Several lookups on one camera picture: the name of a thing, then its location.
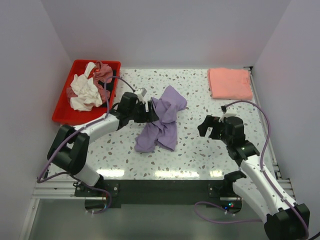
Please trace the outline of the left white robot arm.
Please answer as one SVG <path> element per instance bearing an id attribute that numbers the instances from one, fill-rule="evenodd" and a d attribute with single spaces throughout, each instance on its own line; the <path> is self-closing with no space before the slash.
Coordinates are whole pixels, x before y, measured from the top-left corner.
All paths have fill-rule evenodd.
<path id="1" fill-rule="evenodd" d="M 104 178 L 87 163 L 88 149 L 99 138 L 116 132 L 130 121 L 152 123 L 159 118 L 154 103 L 142 93 L 125 92 L 119 103 L 100 117 L 84 124 L 62 125 L 48 151 L 47 160 L 95 190 L 106 190 Z"/>

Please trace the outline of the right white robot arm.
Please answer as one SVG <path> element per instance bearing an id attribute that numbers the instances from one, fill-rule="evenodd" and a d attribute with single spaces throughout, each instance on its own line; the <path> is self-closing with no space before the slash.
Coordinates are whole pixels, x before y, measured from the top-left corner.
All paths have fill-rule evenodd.
<path id="1" fill-rule="evenodd" d="M 270 240 L 305 240 L 309 237 L 310 210 L 298 204 L 273 177 L 255 145 L 246 139 L 243 120 L 232 114 L 207 115 L 197 129 L 204 137 L 226 145 L 238 171 L 224 176 L 222 192 L 233 192 L 255 211 Z"/>

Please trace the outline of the lavender t-shirt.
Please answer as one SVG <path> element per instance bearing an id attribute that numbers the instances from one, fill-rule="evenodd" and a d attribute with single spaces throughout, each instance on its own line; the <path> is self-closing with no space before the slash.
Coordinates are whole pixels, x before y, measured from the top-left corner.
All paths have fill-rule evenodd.
<path id="1" fill-rule="evenodd" d="M 134 149 L 138 153 L 151 153 L 159 146 L 173 152 L 178 138 L 177 114 L 186 109 L 188 102 L 171 85 L 166 87 L 159 99 L 153 97 L 151 100 L 159 120 L 145 125 L 135 138 Z"/>

